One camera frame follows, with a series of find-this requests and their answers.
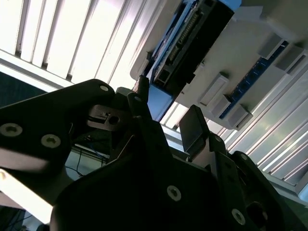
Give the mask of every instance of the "blue component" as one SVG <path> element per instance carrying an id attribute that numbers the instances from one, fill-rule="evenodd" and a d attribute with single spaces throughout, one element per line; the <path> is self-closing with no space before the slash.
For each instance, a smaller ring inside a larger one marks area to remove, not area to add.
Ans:
<path id="1" fill-rule="evenodd" d="M 153 120 L 160 121 L 172 102 L 171 95 L 150 84 L 148 106 Z"/>
<path id="2" fill-rule="evenodd" d="M 281 52 L 288 46 L 288 42 L 284 41 L 280 47 L 269 58 L 259 58 L 256 64 L 250 69 L 242 81 L 236 86 L 234 91 L 229 95 L 229 101 L 231 104 L 220 115 L 220 119 L 223 119 L 227 113 L 237 104 L 237 102 L 244 96 L 244 94 L 251 88 L 251 86 L 261 77 L 261 75 L 268 69 L 273 61 L 281 54 Z"/>
<path id="3" fill-rule="evenodd" d="M 242 0 L 219 0 L 226 6 L 228 6 L 231 10 L 235 11 L 242 4 Z"/>

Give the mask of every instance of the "screw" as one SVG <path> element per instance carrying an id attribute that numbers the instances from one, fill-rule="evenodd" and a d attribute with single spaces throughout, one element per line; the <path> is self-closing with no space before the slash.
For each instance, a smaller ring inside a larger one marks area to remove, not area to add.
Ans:
<path id="1" fill-rule="evenodd" d="M 42 137 L 41 143 L 47 148 L 56 148 L 61 144 L 61 140 L 56 135 L 47 134 Z"/>
<path id="2" fill-rule="evenodd" d="M 102 90 L 104 90 L 104 91 L 109 91 L 109 89 L 108 89 L 106 86 L 104 86 L 104 85 L 101 85 L 100 88 L 101 88 Z"/>
<path id="3" fill-rule="evenodd" d="M 18 124 L 14 124 L 14 123 L 3 124 L 0 127 L 0 133 L 3 136 L 7 136 L 7 137 L 19 136 L 22 132 L 23 132 L 23 128 L 19 126 Z"/>
<path id="4" fill-rule="evenodd" d="M 0 180 L 5 180 L 5 173 L 4 172 L 0 172 Z"/>
<path id="5" fill-rule="evenodd" d="M 216 139 L 218 142 L 221 142 L 221 138 L 220 138 L 218 135 L 215 135 L 215 139 Z"/>
<path id="6" fill-rule="evenodd" d="M 135 96 L 135 100 L 141 102 L 141 99 L 138 96 Z"/>
<path id="7" fill-rule="evenodd" d="M 243 160 L 248 160 L 247 156 L 244 154 L 241 154 L 241 158 L 243 158 Z"/>
<path id="8" fill-rule="evenodd" d="M 243 214 L 237 210 L 236 208 L 234 208 L 232 210 L 232 215 L 233 218 L 240 224 L 240 225 L 244 225 L 246 223 L 245 217 L 243 216 Z"/>
<path id="9" fill-rule="evenodd" d="M 179 191 L 177 187 L 173 185 L 169 185 L 167 187 L 167 193 L 168 193 L 168 196 L 174 201 L 179 201 L 181 199 L 181 192 Z"/>

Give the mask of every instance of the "cable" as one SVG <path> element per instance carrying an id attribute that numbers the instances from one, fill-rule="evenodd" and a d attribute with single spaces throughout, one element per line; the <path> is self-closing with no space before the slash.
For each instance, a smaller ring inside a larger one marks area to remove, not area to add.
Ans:
<path id="1" fill-rule="evenodd" d="M 76 169 L 73 169 L 72 167 L 68 167 L 68 166 L 65 166 L 66 168 L 70 169 L 70 170 L 73 170 L 75 171 L 76 173 L 78 173 L 78 175 L 80 175 L 81 173 L 78 172 Z"/>
<path id="2" fill-rule="evenodd" d="M 19 216 L 20 216 L 20 213 L 21 213 L 21 210 L 19 210 L 19 211 L 18 211 L 18 213 L 16 214 L 16 220 L 18 220 L 18 218 L 19 218 Z M 14 228 L 14 224 L 16 224 L 16 222 L 15 222 L 15 223 L 13 222 L 13 225 L 12 225 L 12 227 L 11 227 L 10 231 L 12 231 L 12 230 L 13 230 L 13 228 Z"/>
<path id="3" fill-rule="evenodd" d="M 78 171 L 81 155 L 82 155 L 82 149 L 80 149 L 80 155 L 79 155 L 79 159 L 78 159 L 78 163 L 77 163 L 76 169 L 73 169 L 72 167 L 68 167 L 68 166 L 65 166 L 65 168 L 71 169 L 71 170 L 75 171 L 80 177 L 83 177 L 84 175 Z"/>
<path id="4" fill-rule="evenodd" d="M 24 218 L 24 219 L 20 219 L 20 220 L 18 220 L 18 221 L 16 221 L 15 223 L 13 223 L 12 225 L 9 225 L 8 227 L 6 227 L 6 229 L 8 229 L 9 227 L 11 227 L 11 226 L 15 226 L 17 223 L 19 223 L 19 222 L 21 222 L 21 221 L 23 221 L 23 220 L 26 220 L 26 219 L 28 219 L 28 218 L 30 218 L 32 215 L 30 215 L 29 217 L 26 217 L 26 218 Z"/>
<path id="5" fill-rule="evenodd" d="M 12 216 L 12 218 L 10 219 L 10 221 L 4 226 L 4 227 L 8 227 L 10 225 L 10 223 L 14 220 L 14 217 L 20 212 L 20 210 L 17 210 L 14 215 Z"/>
<path id="6" fill-rule="evenodd" d="M 80 149 L 79 160 L 78 160 L 78 163 L 77 163 L 76 172 L 78 173 L 78 175 L 80 175 L 81 177 L 83 177 L 83 174 L 81 174 L 81 173 L 78 171 L 78 167 L 79 167 L 79 164 L 80 164 L 81 155 L 82 155 L 82 149 Z"/>
<path id="7" fill-rule="evenodd" d="M 99 154 L 94 148 L 93 148 L 93 145 L 91 143 L 88 143 L 88 146 L 95 152 L 95 154 L 101 158 L 101 163 L 102 163 L 102 166 L 103 166 L 103 161 L 107 162 L 106 160 L 106 157 L 104 157 L 103 155 Z"/>

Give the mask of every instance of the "bolt head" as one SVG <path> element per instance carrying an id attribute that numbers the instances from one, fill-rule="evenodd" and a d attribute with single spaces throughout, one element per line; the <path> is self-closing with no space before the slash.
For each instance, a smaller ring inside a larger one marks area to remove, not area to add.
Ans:
<path id="1" fill-rule="evenodd" d="M 0 127 L 0 133 L 6 137 L 16 137 L 23 132 L 23 129 L 18 124 L 7 123 Z"/>
<path id="2" fill-rule="evenodd" d="M 5 180 L 6 176 L 4 172 L 0 172 L 0 180 Z"/>
<path id="3" fill-rule="evenodd" d="M 243 160 L 248 160 L 247 156 L 244 155 L 244 154 L 241 154 L 241 158 L 242 158 Z"/>
<path id="4" fill-rule="evenodd" d="M 103 91 L 108 91 L 109 89 L 106 87 L 106 86 L 104 86 L 104 85 L 100 85 L 100 88 L 103 90 Z"/>
<path id="5" fill-rule="evenodd" d="M 167 194 L 174 201 L 179 201 L 182 198 L 180 190 L 173 185 L 167 187 Z"/>
<path id="6" fill-rule="evenodd" d="M 60 146 L 61 140 L 56 135 L 47 134 L 42 137 L 41 144 L 47 148 L 57 148 Z"/>
<path id="7" fill-rule="evenodd" d="M 231 211 L 232 215 L 233 215 L 233 218 L 240 224 L 240 225 L 245 225 L 246 223 L 246 220 L 245 220 L 245 217 L 244 215 L 239 211 L 237 210 L 236 208 L 234 208 L 232 211 Z"/>
<path id="8" fill-rule="evenodd" d="M 135 100 L 137 100 L 137 101 L 139 101 L 139 102 L 142 101 L 142 100 L 140 99 L 140 97 L 138 97 L 138 96 L 135 96 Z"/>

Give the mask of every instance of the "black mechanical part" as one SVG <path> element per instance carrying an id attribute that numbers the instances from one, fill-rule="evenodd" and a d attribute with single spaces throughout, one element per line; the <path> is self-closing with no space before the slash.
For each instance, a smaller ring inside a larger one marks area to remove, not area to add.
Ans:
<path id="1" fill-rule="evenodd" d="M 184 132 L 182 141 L 192 152 L 192 162 L 210 170 L 217 179 L 221 206 L 227 211 L 235 208 L 232 216 L 237 218 L 237 222 L 243 222 L 244 217 L 243 226 L 249 222 L 249 229 L 244 230 L 306 230 L 246 154 L 227 153 L 219 136 L 210 132 L 207 126 L 200 128 L 206 124 L 200 112 L 193 105 L 180 121 L 181 133 Z"/>
<path id="2" fill-rule="evenodd" d="M 97 109 L 108 116 L 99 118 L 103 123 L 89 123 L 89 115 L 97 116 Z M 24 117 L 17 116 L 20 111 Z M 110 123 L 109 116 L 119 117 L 122 124 Z M 184 120 L 191 123 L 191 118 L 199 120 L 194 126 L 206 126 L 195 106 Z M 306 230 L 249 158 L 240 162 L 236 154 L 229 157 L 223 140 L 207 128 L 192 138 L 189 133 L 193 130 L 182 131 L 183 143 L 194 152 L 192 162 L 204 167 L 181 160 L 183 155 L 173 156 L 160 124 L 152 120 L 146 100 L 138 93 L 115 94 L 107 84 L 89 80 L 2 108 L 0 121 L 23 128 L 17 136 L 1 135 L 4 155 L 0 166 L 53 205 L 51 231 L 206 230 L 209 226 L 211 230 L 257 231 L 262 225 L 270 231 L 277 230 L 269 225 L 274 222 L 278 230 Z M 62 182 L 71 140 L 84 136 L 81 132 L 87 125 L 116 134 L 113 160 L 75 182 Z M 185 121 L 180 126 L 186 127 Z M 41 138 L 46 134 L 59 137 L 61 144 L 45 147 Z M 195 140 L 205 140 L 204 148 Z M 38 167 L 40 159 L 45 165 Z M 251 193 L 251 186 L 243 182 L 253 181 L 258 185 Z M 260 206 L 256 209 L 252 203 Z M 267 215 L 266 222 L 259 211 Z"/>

